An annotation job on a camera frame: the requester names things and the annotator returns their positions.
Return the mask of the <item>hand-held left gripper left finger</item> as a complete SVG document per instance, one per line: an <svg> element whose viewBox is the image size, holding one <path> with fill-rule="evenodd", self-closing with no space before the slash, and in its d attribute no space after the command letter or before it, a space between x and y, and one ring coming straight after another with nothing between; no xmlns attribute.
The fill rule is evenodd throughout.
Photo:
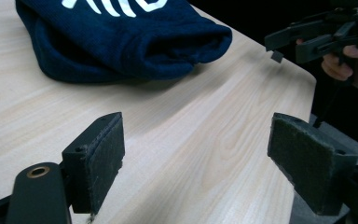
<svg viewBox="0 0 358 224"><path fill-rule="evenodd" d="M96 215L125 156L120 112L94 120L63 152L64 171L71 180L71 205L78 214Z"/></svg>

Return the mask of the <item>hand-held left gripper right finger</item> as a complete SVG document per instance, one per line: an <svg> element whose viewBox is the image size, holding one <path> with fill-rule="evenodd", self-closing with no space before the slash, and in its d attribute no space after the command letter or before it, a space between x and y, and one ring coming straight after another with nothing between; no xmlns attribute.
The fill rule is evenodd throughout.
<svg viewBox="0 0 358 224"><path fill-rule="evenodd" d="M276 113L268 156L315 214L338 214L344 180L358 160L355 152L302 119Z"/></svg>

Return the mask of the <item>navy garment with white print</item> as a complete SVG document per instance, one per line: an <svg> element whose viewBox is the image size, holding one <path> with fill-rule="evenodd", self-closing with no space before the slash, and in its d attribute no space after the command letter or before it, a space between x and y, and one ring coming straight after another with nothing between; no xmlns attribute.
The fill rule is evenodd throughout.
<svg viewBox="0 0 358 224"><path fill-rule="evenodd" d="M15 0L41 71L72 83L184 77L222 57L231 30L187 0Z"/></svg>

